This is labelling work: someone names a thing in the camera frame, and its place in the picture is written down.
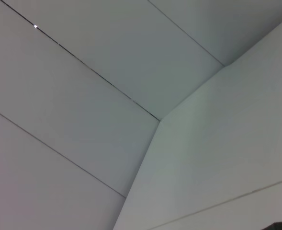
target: ceiling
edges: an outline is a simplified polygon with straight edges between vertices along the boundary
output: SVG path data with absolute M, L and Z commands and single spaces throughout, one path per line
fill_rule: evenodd
M 282 21 L 282 0 L 5 0 L 158 119 Z

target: dark object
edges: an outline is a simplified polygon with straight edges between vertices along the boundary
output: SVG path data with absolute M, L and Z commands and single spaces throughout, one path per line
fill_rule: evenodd
M 263 230 L 282 230 L 282 222 L 273 223 Z

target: wall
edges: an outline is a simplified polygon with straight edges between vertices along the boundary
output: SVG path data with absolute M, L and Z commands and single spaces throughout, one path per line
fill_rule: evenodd
M 111 230 L 157 125 L 0 1 L 0 230 Z
M 282 185 L 231 200 L 281 181 L 282 24 L 161 121 L 114 229 L 259 229 L 282 220 Z

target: white panel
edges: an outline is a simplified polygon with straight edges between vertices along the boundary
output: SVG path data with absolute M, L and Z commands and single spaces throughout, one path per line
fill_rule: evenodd
M 0 116 L 0 230 L 111 230 L 123 203 Z
M 147 230 L 282 180 L 282 24 L 160 123 L 115 230 Z
M 1 2 L 0 112 L 123 195 L 158 125 Z
M 6 0 L 158 118 L 221 65 L 146 0 Z
M 282 184 L 155 230 L 261 230 L 282 222 Z
M 282 22 L 282 0 L 151 0 L 228 65 Z

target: white ceiling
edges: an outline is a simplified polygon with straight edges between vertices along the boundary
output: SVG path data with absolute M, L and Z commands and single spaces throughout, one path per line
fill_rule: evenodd
M 282 21 L 282 0 L 5 2 L 159 119 Z

